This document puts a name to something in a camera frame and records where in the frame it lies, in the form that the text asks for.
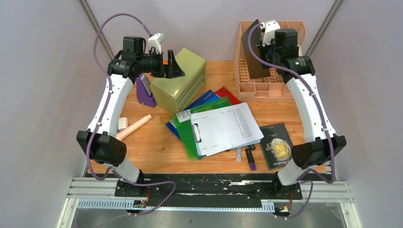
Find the green plastic folder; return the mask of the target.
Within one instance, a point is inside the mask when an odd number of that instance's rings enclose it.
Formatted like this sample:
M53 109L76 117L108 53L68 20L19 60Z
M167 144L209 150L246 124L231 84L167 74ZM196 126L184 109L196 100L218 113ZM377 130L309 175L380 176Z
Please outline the green plastic folder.
M204 157L203 155L198 154L195 137L193 136L190 114L210 111L230 105L231 102L229 98L225 96L172 115L172 122L177 129L181 142L190 160L201 159Z

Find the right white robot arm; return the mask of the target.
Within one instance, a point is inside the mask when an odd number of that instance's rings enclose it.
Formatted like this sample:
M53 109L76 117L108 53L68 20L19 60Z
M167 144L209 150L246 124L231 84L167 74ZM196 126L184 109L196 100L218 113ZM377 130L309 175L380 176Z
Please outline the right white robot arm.
M271 185L272 194L284 198L290 186L297 184L316 166L326 162L334 165L335 156L346 146L330 123L322 104L316 70L309 56L300 54L298 32L281 28L275 20L255 20L244 33L244 47L263 68L273 68L282 77L297 105L304 130L304 144L294 145L292 159L277 173Z

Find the grey clipboard with papers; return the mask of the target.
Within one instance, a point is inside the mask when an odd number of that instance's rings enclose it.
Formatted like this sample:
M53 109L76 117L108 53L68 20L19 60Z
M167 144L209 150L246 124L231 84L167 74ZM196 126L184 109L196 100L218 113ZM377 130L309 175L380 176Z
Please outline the grey clipboard with papers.
M247 103L193 113L190 121L200 155L211 156L263 138Z

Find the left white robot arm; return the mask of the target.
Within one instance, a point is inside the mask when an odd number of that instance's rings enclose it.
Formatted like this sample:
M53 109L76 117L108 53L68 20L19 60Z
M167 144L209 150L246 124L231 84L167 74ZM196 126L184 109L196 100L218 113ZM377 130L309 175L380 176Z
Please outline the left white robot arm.
M156 78L178 78L185 75L175 60L172 50L163 59L161 42L163 33L148 39L126 36L120 50L107 69L106 86L99 108L85 131L78 131L77 142L88 162L95 161L112 170L134 196L145 192L145 182L140 180L141 170L128 159L127 146L117 138L117 127L124 102L137 78L149 73Z

